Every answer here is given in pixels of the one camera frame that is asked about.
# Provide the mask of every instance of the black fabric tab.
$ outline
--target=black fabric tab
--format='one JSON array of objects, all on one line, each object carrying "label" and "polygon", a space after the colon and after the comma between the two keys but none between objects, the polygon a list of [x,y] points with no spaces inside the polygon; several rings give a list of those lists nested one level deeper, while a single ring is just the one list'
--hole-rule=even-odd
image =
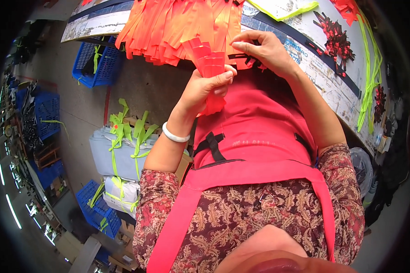
[{"label": "black fabric tab", "polygon": [[[333,57],[328,56],[327,54],[322,54],[319,55],[319,53],[316,51],[315,48],[307,45],[305,41],[307,40],[307,37],[304,36],[302,33],[299,31],[295,30],[291,26],[287,25],[286,23],[280,21],[277,22],[276,20],[272,19],[269,17],[267,14],[263,12],[259,12],[257,15],[254,16],[254,19],[257,19],[265,24],[271,25],[274,28],[277,28],[279,31],[284,32],[288,36],[290,36],[292,39],[298,41],[300,44],[304,45],[307,49],[309,49],[311,52],[313,52],[318,58],[320,58],[326,65],[328,65],[333,71],[336,71],[336,62],[334,61]],[[359,98],[361,99],[361,91],[360,89],[356,86],[356,84],[352,81],[352,79],[346,74],[345,76],[341,76],[341,79],[343,82],[352,90],[352,92]]]},{"label": "black fabric tab", "polygon": [[[222,141],[225,138],[225,135],[222,133],[222,134],[215,135],[214,137],[215,137],[215,140],[217,141],[217,143],[219,143],[220,141]],[[193,151],[193,157],[195,157],[198,152],[201,152],[201,151],[203,151],[207,148],[209,148],[209,143],[205,139],[204,141],[199,143],[199,145],[197,145],[197,149]]]},{"label": "black fabric tab", "polygon": [[295,138],[296,138],[296,141],[298,141],[305,147],[308,154],[310,155],[311,162],[314,162],[314,153],[313,153],[313,150],[311,149],[311,146],[308,144],[308,142],[306,142],[305,139],[303,139],[298,133],[295,133]]},{"label": "black fabric tab", "polygon": [[86,9],[86,10],[84,10],[84,11],[78,13],[78,14],[75,14],[75,15],[71,16],[70,19],[69,19],[69,23],[71,23],[71,22],[73,22],[73,21],[75,21],[79,18],[82,18],[85,15],[96,12],[98,10],[107,8],[107,7],[112,6],[112,5],[116,5],[116,4],[120,4],[120,3],[126,3],[126,2],[132,2],[132,0],[109,0],[109,1],[106,1],[106,2],[103,2],[103,3],[100,3],[98,5],[95,5],[93,7],[88,8],[88,9]]},{"label": "black fabric tab", "polygon": [[206,140],[208,141],[209,148],[211,150],[211,154],[213,156],[214,161],[217,162],[217,161],[226,160],[226,158],[224,158],[222,153],[219,151],[219,143],[215,139],[215,136],[214,136],[213,132],[210,132],[206,136]]}]

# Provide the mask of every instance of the table surface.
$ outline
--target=table surface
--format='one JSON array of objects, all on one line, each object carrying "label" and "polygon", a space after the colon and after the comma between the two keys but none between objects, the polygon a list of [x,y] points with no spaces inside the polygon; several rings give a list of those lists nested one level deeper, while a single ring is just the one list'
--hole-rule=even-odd
[{"label": "table surface", "polygon": [[[94,0],[85,6],[81,3],[75,8],[72,15],[78,14],[83,10],[90,7],[103,3],[107,0]],[[266,3],[268,0],[257,0],[256,3]],[[267,10],[272,8],[281,8],[283,4],[280,1],[270,0],[267,5]],[[303,5],[304,3],[311,2],[311,0],[293,0],[297,2],[296,5]],[[338,21],[342,25],[342,30],[346,30],[348,36],[348,41],[351,42],[351,49],[355,53],[355,60],[348,61],[346,63],[346,73],[356,84],[356,86],[361,90],[361,99],[351,91],[351,89],[343,82],[343,80],[335,75],[334,71],[329,68],[328,65],[323,63],[314,53],[306,49],[306,47],[299,42],[293,40],[290,36],[286,36],[284,42],[284,47],[289,52],[290,56],[299,64],[302,70],[307,74],[307,76],[312,80],[313,84],[317,87],[318,91],[328,103],[331,109],[341,118],[345,124],[347,124],[350,130],[361,140],[361,142],[366,146],[367,150],[374,156],[374,149],[372,143],[374,140],[374,134],[379,132],[381,128],[381,123],[374,124],[374,133],[369,134],[367,116],[363,123],[361,131],[357,131],[357,122],[359,118],[359,113],[361,109],[362,100],[365,92],[365,82],[366,82],[366,60],[365,60],[365,48],[362,39],[362,33],[359,23],[354,21],[351,26],[346,23],[346,20],[342,18],[340,13],[336,10],[334,5],[329,0],[317,0],[319,6],[316,7],[315,11],[319,13],[325,13],[332,21]],[[122,3],[115,7],[104,8],[95,13],[85,15],[71,23],[68,23],[64,34],[62,36],[61,42],[74,41],[82,38],[88,38],[100,35],[112,35],[118,34],[123,29],[124,25],[128,21],[130,9],[132,7],[131,2]],[[244,22],[249,21],[249,17],[254,15],[257,10],[250,6],[249,4],[244,4],[243,15],[242,15],[242,31],[248,29],[260,29],[264,30],[264,23],[257,25],[250,25]],[[298,30],[309,39],[314,41],[322,49],[326,41],[326,36],[322,29],[315,24],[313,20],[317,21],[316,16],[312,11],[300,14],[298,16],[292,17],[285,20],[284,22],[294,29]],[[266,30],[276,30],[272,26],[266,25]],[[375,40],[378,41],[377,35],[374,34]],[[371,57],[371,71],[374,62],[374,49],[372,41],[368,40],[369,52]],[[382,79],[386,79],[385,73],[385,62],[381,64],[381,74]],[[388,88],[386,81],[384,80],[381,84],[384,87],[384,92],[388,93]],[[370,109],[370,117],[374,113],[374,101],[375,91],[372,96],[372,107]]]}]

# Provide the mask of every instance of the woman's left hand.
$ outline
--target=woman's left hand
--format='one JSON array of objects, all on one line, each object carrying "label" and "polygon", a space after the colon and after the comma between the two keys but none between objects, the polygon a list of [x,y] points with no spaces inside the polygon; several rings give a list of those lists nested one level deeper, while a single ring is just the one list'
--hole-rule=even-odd
[{"label": "woman's left hand", "polygon": [[225,65],[225,72],[212,78],[203,78],[199,71],[193,71],[190,80],[177,104],[186,113],[196,115],[202,112],[206,106],[206,98],[210,92],[217,96],[225,96],[228,84],[233,82],[237,70],[230,65]]}]

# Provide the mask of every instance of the yellow-green ribbon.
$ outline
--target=yellow-green ribbon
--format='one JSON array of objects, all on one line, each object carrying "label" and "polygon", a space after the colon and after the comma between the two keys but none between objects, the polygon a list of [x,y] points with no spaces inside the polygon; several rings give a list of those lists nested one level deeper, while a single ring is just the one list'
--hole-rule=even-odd
[{"label": "yellow-green ribbon", "polygon": [[109,131],[111,134],[116,134],[117,139],[111,140],[112,147],[109,148],[109,151],[112,152],[112,169],[114,170],[115,176],[118,176],[117,173],[117,164],[115,163],[115,155],[114,155],[114,149],[115,148],[120,148],[121,147],[121,140],[123,137],[129,139],[132,142],[132,137],[131,137],[131,126],[129,124],[126,124],[126,126],[123,124],[123,118],[126,116],[126,113],[129,111],[128,104],[126,103],[125,99],[119,99],[118,103],[123,105],[123,112],[119,112],[118,115],[112,114],[109,117],[109,121],[114,124],[114,126],[111,128]]},{"label": "yellow-green ribbon", "polygon": [[[363,23],[363,19],[359,14],[357,14],[357,19],[359,20],[359,25],[361,29],[361,35],[363,37],[363,42],[365,46],[365,54],[366,54],[366,86],[365,86],[365,95],[363,97],[363,101],[361,102],[361,109],[360,109],[360,114],[359,114],[359,119],[357,122],[357,131],[360,132],[363,122],[366,116],[368,117],[368,127],[369,127],[369,134],[373,133],[373,121],[371,119],[370,111],[372,109],[372,92],[377,85],[381,84],[381,63],[383,62],[383,56],[381,55],[381,52],[378,48],[377,42],[375,41],[375,38],[373,37],[372,29],[368,23],[367,18],[364,16],[362,11],[360,10],[360,13],[363,16],[363,19],[365,23]],[[369,33],[369,36],[372,41],[372,46],[374,49],[374,54],[375,54],[375,60],[373,64],[373,69],[372,69],[372,74],[370,73],[370,52],[369,52],[369,45],[368,45],[368,40],[366,37],[366,31],[365,27]]]},{"label": "yellow-green ribbon", "polygon": [[96,193],[94,194],[93,198],[91,198],[91,199],[88,200],[87,205],[88,205],[90,208],[93,208],[94,205],[96,204],[96,201],[99,199],[100,196],[102,196],[102,194],[103,194],[102,189],[103,189],[104,186],[105,186],[105,183],[101,183],[101,184],[99,185],[98,189],[96,190]]},{"label": "yellow-green ribbon", "polygon": [[124,193],[124,191],[123,191],[123,185],[125,184],[126,181],[123,180],[123,179],[121,179],[120,177],[112,177],[111,180],[112,180],[112,182],[120,189],[120,198],[118,198],[118,197],[116,197],[116,196],[114,196],[114,195],[112,195],[112,194],[109,194],[109,193],[107,193],[107,192],[105,192],[105,194],[107,194],[108,196],[114,198],[115,200],[120,201],[121,209],[122,209],[124,212],[126,212],[126,213],[127,213],[127,211],[126,211],[125,208],[123,207],[123,203],[125,203],[125,204],[130,204],[130,205],[131,205],[130,211],[132,212],[132,211],[134,210],[134,207],[136,207],[136,206],[138,205],[139,197],[138,197],[138,199],[137,199],[134,203],[130,203],[130,202],[123,201],[123,197],[125,197],[125,193]]},{"label": "yellow-green ribbon", "polygon": [[62,126],[64,126],[64,129],[66,130],[67,138],[69,139],[69,144],[70,144],[70,146],[71,146],[70,136],[69,136],[69,134],[68,134],[66,125],[65,125],[63,122],[61,122],[61,121],[56,121],[56,120],[52,120],[52,121],[43,121],[43,120],[41,120],[41,122],[50,122],[50,123],[59,123],[59,124],[62,124]]},{"label": "yellow-green ribbon", "polygon": [[273,14],[271,14],[269,11],[265,10],[264,8],[262,8],[260,5],[258,5],[257,3],[255,3],[255,0],[247,0],[249,3],[251,3],[252,6],[254,6],[255,8],[257,8],[258,10],[261,10],[262,12],[264,12],[265,14],[269,15],[270,17],[272,17],[273,19],[277,20],[277,21],[282,21],[285,19],[289,19],[290,17],[302,14],[304,12],[310,11],[313,8],[317,7],[319,5],[319,3],[317,1],[312,1],[310,3],[307,3],[305,5],[303,5],[302,7],[292,11],[289,14],[286,14],[280,18],[277,18],[276,16],[274,16]]},{"label": "yellow-green ribbon", "polygon": [[102,54],[99,53],[100,45],[99,46],[94,46],[94,73],[97,72],[97,59],[99,56],[102,56]]},{"label": "yellow-green ribbon", "polygon": [[147,131],[145,130],[144,124],[146,122],[146,118],[148,114],[149,114],[148,111],[144,111],[143,119],[137,120],[137,122],[135,123],[135,129],[134,129],[134,138],[137,139],[137,145],[135,146],[134,154],[131,155],[131,158],[135,159],[135,167],[136,167],[138,179],[140,178],[140,172],[138,169],[137,159],[145,157],[149,154],[149,152],[145,152],[142,155],[138,155],[140,152],[140,145],[143,144],[146,141],[146,139],[148,139],[149,136],[153,133],[153,131],[155,131],[159,127],[158,125],[153,124],[147,129]]},{"label": "yellow-green ribbon", "polygon": [[103,217],[103,219],[102,219],[102,221],[100,222],[100,228],[99,228],[99,230],[101,231],[101,232],[103,232],[104,234],[106,234],[106,227],[108,226],[108,221],[106,221],[106,218],[105,217]]}]

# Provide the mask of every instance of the white jade bangle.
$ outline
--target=white jade bangle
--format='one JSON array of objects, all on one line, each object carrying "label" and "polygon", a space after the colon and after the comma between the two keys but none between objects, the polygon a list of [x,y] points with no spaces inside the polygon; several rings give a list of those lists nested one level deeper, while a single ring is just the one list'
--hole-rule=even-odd
[{"label": "white jade bangle", "polygon": [[167,122],[164,122],[163,124],[163,133],[168,137],[170,140],[173,140],[174,142],[180,142],[184,143],[187,142],[190,139],[190,135],[186,136],[185,138],[180,138],[178,136],[175,136],[174,134],[170,133],[169,130],[167,129]]}]

